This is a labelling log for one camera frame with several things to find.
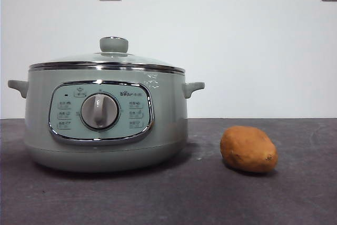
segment dark gray countertop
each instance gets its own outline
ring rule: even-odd
[[[275,170],[224,165],[219,142],[232,125],[268,134]],[[23,138],[22,119],[1,120],[1,225],[337,224],[337,119],[190,119],[182,152],[119,173],[42,167]]]

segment button label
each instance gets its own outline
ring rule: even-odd
[[[143,127],[142,121],[130,121],[130,129],[140,129]]]
[[[136,110],[136,111],[130,111],[129,112],[129,118],[130,119],[140,119],[143,117],[143,111],[142,110]]]
[[[142,109],[143,108],[143,103],[139,101],[130,101],[128,103],[128,108],[129,109]]]
[[[57,105],[58,109],[64,110],[64,109],[71,109],[72,104],[70,101],[60,101]]]
[[[62,129],[62,130],[66,130],[66,129],[72,129],[71,128],[71,122],[70,121],[60,121],[60,122],[58,122],[58,124],[57,124],[57,128],[58,129]]]
[[[70,120],[71,119],[71,114],[70,111],[60,111],[57,115],[57,118],[59,120]]]
[[[86,91],[82,87],[78,87],[74,92],[74,97],[86,97]]]

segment side handle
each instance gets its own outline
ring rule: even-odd
[[[21,97],[23,97],[24,99],[27,97],[27,91],[28,91],[27,81],[8,80],[8,87],[18,90],[21,93]]]
[[[195,92],[197,90],[201,90],[204,88],[205,88],[204,82],[183,84],[183,92],[184,92],[185,99],[189,99],[192,95],[192,92]]]

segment potato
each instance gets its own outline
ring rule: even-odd
[[[220,141],[225,163],[249,172],[269,172],[277,164],[275,145],[262,130],[251,126],[232,126]]]

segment rotary knob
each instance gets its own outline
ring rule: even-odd
[[[116,101],[106,94],[94,94],[82,104],[82,119],[94,129],[105,129],[111,126],[118,116]]]

